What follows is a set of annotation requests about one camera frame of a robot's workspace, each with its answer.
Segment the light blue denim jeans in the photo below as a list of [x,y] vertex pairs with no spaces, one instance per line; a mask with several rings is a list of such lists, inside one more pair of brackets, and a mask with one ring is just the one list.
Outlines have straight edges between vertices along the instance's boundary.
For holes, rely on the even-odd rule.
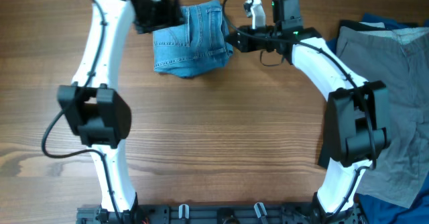
[[232,45],[219,0],[181,7],[184,24],[153,33],[154,71],[194,78],[227,65]]

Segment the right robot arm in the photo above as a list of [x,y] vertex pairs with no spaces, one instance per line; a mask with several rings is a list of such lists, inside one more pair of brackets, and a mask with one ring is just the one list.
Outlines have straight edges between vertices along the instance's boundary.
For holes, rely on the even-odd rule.
[[299,0],[271,0],[267,25],[261,0],[246,0],[251,25],[233,27],[226,41],[240,52],[277,52],[303,72],[326,100],[322,149],[326,168],[322,186],[303,209],[286,210],[288,221],[335,223],[355,210],[354,195],[367,171],[391,142],[386,85],[353,72],[327,46],[320,33],[304,27]]

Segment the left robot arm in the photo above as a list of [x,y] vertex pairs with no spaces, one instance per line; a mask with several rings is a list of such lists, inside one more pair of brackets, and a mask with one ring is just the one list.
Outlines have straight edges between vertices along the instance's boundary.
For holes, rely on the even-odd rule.
[[78,70],[58,88],[60,117],[93,159],[99,206],[79,209],[77,223],[149,223],[131,183],[125,156],[131,109],[118,89],[129,28],[140,34],[184,23],[179,0],[92,0],[91,26]]

